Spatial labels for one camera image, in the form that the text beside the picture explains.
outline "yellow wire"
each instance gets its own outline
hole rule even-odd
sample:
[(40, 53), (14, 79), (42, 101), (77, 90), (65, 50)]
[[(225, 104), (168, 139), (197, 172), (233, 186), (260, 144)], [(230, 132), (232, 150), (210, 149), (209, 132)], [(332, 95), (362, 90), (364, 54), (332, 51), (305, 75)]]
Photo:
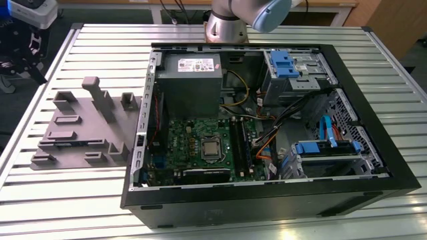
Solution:
[(226, 70), (226, 72), (230, 72), (230, 73), (233, 73), (236, 75), (236, 77), (240, 79), (240, 81), (242, 82), (244, 87), (245, 87), (245, 95), (244, 95), (244, 98), (242, 98), (241, 101), (234, 102), (234, 103), (228, 103), (228, 104), (220, 104), (220, 106), (232, 107), (232, 106), (237, 106), (237, 105), (242, 104), (245, 102), (245, 100), (248, 99), (249, 87), (248, 87), (246, 82), (244, 81), (242, 77), (234, 71)]

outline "open computer tower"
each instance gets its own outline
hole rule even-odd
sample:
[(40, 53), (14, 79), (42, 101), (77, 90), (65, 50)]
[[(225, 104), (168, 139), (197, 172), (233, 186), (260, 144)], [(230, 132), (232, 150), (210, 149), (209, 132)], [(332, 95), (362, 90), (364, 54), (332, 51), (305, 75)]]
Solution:
[(154, 43), (121, 208), (149, 228), (345, 215), (420, 184), (330, 45)]

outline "cpu socket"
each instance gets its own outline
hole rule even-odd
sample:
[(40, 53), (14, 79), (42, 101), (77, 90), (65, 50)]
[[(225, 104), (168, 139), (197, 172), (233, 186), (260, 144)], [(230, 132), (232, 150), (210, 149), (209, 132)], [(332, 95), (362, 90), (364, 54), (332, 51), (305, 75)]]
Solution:
[(213, 164), (222, 159), (221, 139), (218, 137), (201, 138), (201, 159)]

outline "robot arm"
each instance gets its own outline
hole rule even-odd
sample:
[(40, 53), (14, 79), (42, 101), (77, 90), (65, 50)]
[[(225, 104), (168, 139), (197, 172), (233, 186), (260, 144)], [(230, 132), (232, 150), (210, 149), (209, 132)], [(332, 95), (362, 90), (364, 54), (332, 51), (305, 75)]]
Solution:
[(205, 36), (212, 43), (242, 43), (246, 24), (270, 32), (285, 19), (292, 0), (213, 0)]
[(37, 29), (46, 29), (57, 17), (56, 0), (6, 0), (6, 4), (9, 15)]

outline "power supply label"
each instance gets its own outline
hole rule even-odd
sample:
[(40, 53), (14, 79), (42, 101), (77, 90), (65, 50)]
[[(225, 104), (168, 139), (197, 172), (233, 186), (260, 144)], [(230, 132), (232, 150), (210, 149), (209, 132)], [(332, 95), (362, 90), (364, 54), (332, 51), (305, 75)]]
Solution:
[(177, 61), (178, 72), (213, 72), (212, 58), (181, 58)]

